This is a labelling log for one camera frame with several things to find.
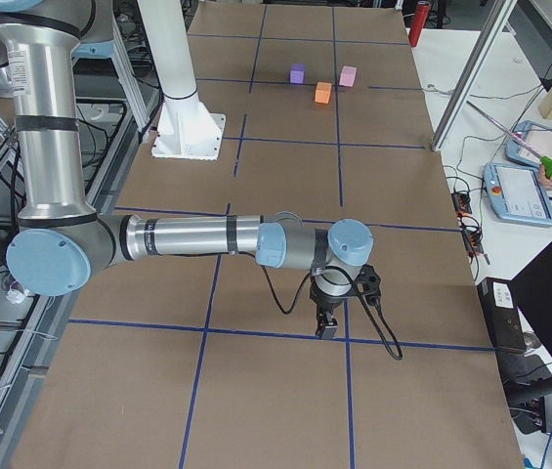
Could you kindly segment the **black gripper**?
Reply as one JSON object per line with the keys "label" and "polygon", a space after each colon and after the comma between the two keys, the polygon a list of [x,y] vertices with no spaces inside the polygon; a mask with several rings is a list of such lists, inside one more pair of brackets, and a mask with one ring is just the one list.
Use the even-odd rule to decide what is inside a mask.
{"label": "black gripper", "polygon": [[333,312],[346,299],[352,298],[354,292],[352,287],[342,295],[333,295],[325,293],[312,279],[310,287],[310,299],[316,304],[317,328],[315,336],[318,339],[332,339],[338,330],[338,322],[333,316]]}

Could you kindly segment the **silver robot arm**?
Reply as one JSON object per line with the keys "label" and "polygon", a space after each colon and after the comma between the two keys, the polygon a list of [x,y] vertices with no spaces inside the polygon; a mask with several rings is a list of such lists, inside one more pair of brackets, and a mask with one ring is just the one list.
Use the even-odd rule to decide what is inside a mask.
{"label": "silver robot arm", "polygon": [[145,219],[115,214],[116,194],[101,207],[89,202],[73,61],[80,46],[111,40],[116,29],[105,1],[0,1],[26,194],[6,250],[13,279],[33,293],[63,296],[107,268],[150,256],[245,255],[263,270],[304,273],[321,339],[335,334],[334,312],[347,299],[376,307],[373,236],[360,221],[321,230],[287,212]]}

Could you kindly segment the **person hand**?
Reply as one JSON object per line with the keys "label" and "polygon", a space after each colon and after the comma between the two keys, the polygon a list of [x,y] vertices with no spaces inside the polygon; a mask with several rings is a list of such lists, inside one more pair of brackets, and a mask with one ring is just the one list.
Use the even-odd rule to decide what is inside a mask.
{"label": "person hand", "polygon": [[539,183],[547,190],[549,191],[552,190],[552,179],[546,176],[546,168],[542,164],[539,165],[537,179]]}

